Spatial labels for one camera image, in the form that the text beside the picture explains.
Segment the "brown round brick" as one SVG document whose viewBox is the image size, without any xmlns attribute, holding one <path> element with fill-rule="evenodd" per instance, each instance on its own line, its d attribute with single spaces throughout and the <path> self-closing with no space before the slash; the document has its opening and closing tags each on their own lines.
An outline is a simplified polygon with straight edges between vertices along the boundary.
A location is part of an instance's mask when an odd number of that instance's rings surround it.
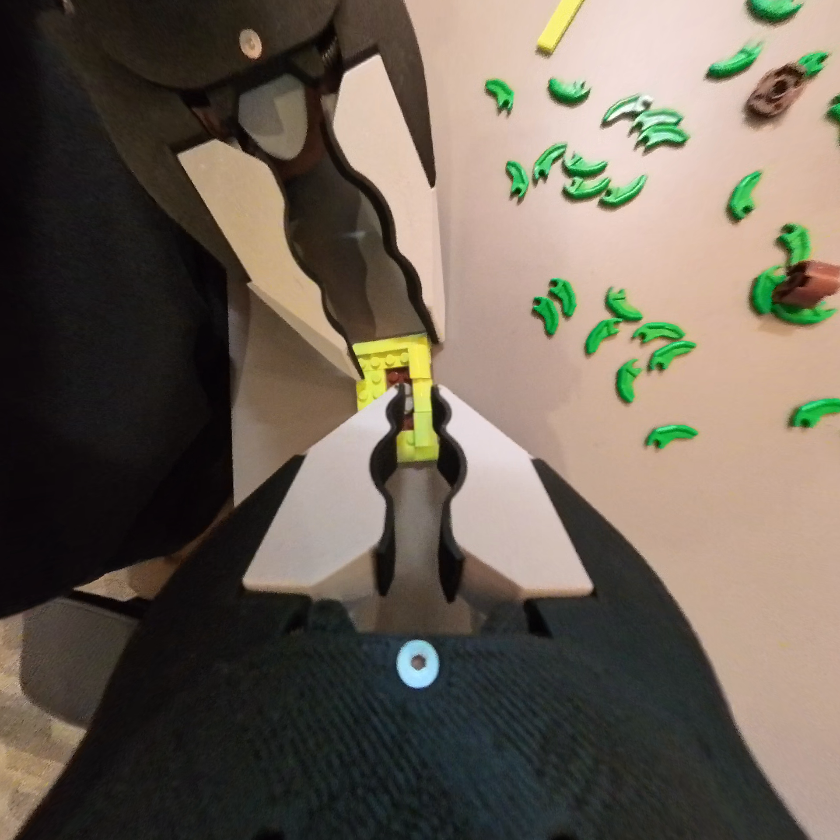
<svg viewBox="0 0 840 840">
<path fill-rule="evenodd" d="M 773 291 L 773 302 L 813 308 L 838 290 L 839 266 L 808 259 L 787 267 L 783 281 Z"/>
</svg>

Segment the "lime two-by-four studded plate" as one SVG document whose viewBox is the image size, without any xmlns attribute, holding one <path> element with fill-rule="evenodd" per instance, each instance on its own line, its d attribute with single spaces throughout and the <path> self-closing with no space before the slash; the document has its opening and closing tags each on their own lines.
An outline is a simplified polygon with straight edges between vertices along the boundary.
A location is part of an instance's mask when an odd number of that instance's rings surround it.
<svg viewBox="0 0 840 840">
<path fill-rule="evenodd" d="M 432 355 L 424 333 L 355 343 L 353 351 L 366 375 L 407 368 L 412 379 L 432 378 Z"/>
</svg>

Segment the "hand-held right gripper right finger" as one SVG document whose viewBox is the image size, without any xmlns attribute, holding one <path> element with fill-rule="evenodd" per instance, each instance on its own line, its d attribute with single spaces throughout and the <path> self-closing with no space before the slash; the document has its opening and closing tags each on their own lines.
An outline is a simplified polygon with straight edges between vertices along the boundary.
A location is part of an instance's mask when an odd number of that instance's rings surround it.
<svg viewBox="0 0 840 840">
<path fill-rule="evenodd" d="M 437 547 L 448 603 L 482 624 L 499 606 L 592 595 L 594 584 L 530 453 L 453 391 L 431 391 L 446 484 Z"/>
</svg>

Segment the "scattered green leaf pieces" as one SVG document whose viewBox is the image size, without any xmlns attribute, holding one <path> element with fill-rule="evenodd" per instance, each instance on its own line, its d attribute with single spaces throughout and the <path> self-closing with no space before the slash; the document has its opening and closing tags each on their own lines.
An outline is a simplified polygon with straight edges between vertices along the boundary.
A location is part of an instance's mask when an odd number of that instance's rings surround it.
<svg viewBox="0 0 840 840">
<path fill-rule="evenodd" d="M 744 3 L 753 18 L 767 25 L 786 23 L 797 15 L 804 5 L 804 2 Z M 706 70 L 705 78 L 724 81 L 741 75 L 755 64 L 762 51 L 762 41 L 745 44 L 731 56 L 712 62 Z M 816 50 L 786 64 L 797 63 L 804 68 L 805 89 L 808 82 L 824 69 L 830 57 L 831 52 Z M 486 95 L 492 98 L 497 113 L 512 113 L 515 91 L 505 80 L 498 77 L 488 78 L 484 82 L 484 90 Z M 566 81 L 550 77 L 546 90 L 555 103 L 565 107 L 577 107 L 588 99 L 592 86 L 584 79 Z M 663 146 L 683 148 L 690 139 L 690 134 L 683 124 L 685 115 L 674 108 L 655 108 L 654 105 L 655 98 L 644 92 L 619 98 L 603 113 L 601 126 L 604 128 L 619 120 L 630 120 L 628 137 L 634 136 L 635 133 L 634 148 L 641 147 L 645 153 Z M 745 107 L 744 111 L 747 116 L 762 122 L 780 117 L 761 119 L 747 113 Z M 618 184 L 606 174 L 607 161 L 588 161 L 579 153 L 570 154 L 567 143 L 558 142 L 550 144 L 542 151 L 530 167 L 516 160 L 506 161 L 505 173 L 510 180 L 510 199 L 520 204 L 530 185 L 546 182 L 555 166 L 560 167 L 564 173 L 564 196 L 576 203 L 597 200 L 600 207 L 608 209 L 618 209 L 630 204 L 648 182 L 648 175 L 641 174 L 630 182 Z M 743 221 L 756 209 L 754 193 L 762 177 L 762 170 L 752 171 L 743 176 L 731 189 L 725 209 L 731 222 Z M 835 316 L 838 308 L 827 306 L 826 299 L 813 308 L 796 308 L 773 302 L 774 289 L 783 281 L 787 267 L 803 260 L 814 259 L 810 231 L 801 224 L 783 225 L 776 243 L 784 251 L 784 263 L 764 270 L 753 279 L 749 295 L 752 311 L 758 316 L 771 315 L 798 327 L 814 327 Z M 584 354 L 588 358 L 600 349 L 605 340 L 619 334 L 622 325 L 640 323 L 644 319 L 643 313 L 627 299 L 624 288 L 608 288 L 604 295 L 604 305 L 611 317 L 599 321 L 587 334 Z M 577 298 L 572 284 L 566 279 L 554 278 L 549 281 L 544 294 L 533 297 L 531 313 L 542 321 L 544 333 L 552 337 L 560 326 L 561 318 L 570 319 L 576 308 Z M 687 339 L 685 331 L 673 322 L 641 323 L 633 332 L 632 339 L 641 345 L 665 342 L 661 343 L 647 360 L 647 371 L 650 373 L 666 372 L 675 359 L 697 348 L 697 343 Z M 633 404 L 636 397 L 635 381 L 643 373 L 643 368 L 638 362 L 638 358 L 627 360 L 615 374 L 615 393 L 625 405 Z M 832 415 L 838 415 L 838 396 L 823 397 L 797 406 L 792 411 L 789 426 L 814 428 L 825 417 Z M 698 429 L 687 424 L 665 424 L 652 428 L 645 438 L 644 445 L 661 450 L 677 440 L 692 440 L 698 434 Z"/>
</svg>

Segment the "person's dark clothing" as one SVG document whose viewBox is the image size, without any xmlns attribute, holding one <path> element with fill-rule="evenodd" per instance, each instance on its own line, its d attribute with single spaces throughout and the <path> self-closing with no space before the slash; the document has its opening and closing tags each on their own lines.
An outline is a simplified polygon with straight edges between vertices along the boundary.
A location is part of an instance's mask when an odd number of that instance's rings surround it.
<svg viewBox="0 0 840 840">
<path fill-rule="evenodd" d="M 57 2 L 2 2 L 2 617 L 180 550 L 232 493 L 226 281 L 122 161 Z"/>
</svg>

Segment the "brown studded plate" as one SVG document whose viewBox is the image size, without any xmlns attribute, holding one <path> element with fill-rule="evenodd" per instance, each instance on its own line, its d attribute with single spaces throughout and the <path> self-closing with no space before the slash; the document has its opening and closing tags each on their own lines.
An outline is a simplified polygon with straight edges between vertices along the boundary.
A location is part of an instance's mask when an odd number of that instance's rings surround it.
<svg viewBox="0 0 840 840">
<path fill-rule="evenodd" d="M 403 383 L 408 383 L 413 386 L 413 380 L 408 368 L 396 368 L 387 371 L 388 388 L 397 387 Z M 403 412 L 402 431 L 413 431 L 414 429 L 414 414 Z"/>
</svg>

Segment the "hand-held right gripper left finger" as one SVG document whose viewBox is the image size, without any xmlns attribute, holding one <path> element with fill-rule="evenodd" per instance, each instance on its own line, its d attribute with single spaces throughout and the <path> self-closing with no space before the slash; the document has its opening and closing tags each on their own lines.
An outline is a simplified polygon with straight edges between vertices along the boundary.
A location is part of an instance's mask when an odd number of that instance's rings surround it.
<svg viewBox="0 0 840 840">
<path fill-rule="evenodd" d="M 310 447 L 248 567 L 251 592 L 348 607 L 384 596 L 396 565 L 396 471 L 404 386 L 393 387 Z"/>
</svg>

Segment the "brown round holed plate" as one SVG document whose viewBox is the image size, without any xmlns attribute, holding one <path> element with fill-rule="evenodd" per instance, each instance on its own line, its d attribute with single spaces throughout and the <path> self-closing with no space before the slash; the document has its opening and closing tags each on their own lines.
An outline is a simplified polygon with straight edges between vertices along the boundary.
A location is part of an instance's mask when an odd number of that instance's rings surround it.
<svg viewBox="0 0 840 840">
<path fill-rule="evenodd" d="M 805 70 L 797 63 L 771 70 L 750 93 L 746 112 L 761 119 L 780 116 L 801 96 L 805 80 Z"/>
</svg>

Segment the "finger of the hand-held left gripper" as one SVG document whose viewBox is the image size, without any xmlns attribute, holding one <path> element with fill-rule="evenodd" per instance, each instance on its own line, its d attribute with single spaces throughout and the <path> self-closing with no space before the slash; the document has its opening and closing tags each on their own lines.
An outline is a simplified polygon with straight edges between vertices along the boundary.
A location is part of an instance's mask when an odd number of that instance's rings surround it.
<svg viewBox="0 0 840 840">
<path fill-rule="evenodd" d="M 208 140 L 177 155 L 251 291 L 315 351 L 361 377 L 348 340 L 329 320 L 322 289 L 301 268 L 287 238 L 287 207 L 269 166 L 235 145 Z"/>
<path fill-rule="evenodd" d="M 381 55 L 336 93 L 286 74 L 243 92 L 238 124 L 276 167 L 292 253 L 352 341 L 443 342 L 438 200 Z"/>
</svg>

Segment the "narrow lime smooth tile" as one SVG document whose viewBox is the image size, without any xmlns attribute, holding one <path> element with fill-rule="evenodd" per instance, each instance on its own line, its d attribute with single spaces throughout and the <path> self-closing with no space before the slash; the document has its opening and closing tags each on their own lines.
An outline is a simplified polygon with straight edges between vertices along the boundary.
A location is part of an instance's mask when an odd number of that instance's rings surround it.
<svg viewBox="0 0 840 840">
<path fill-rule="evenodd" d="M 538 38 L 537 51 L 540 54 L 550 56 L 556 50 L 583 3 L 584 1 L 580 0 L 558 2 Z"/>
</svg>

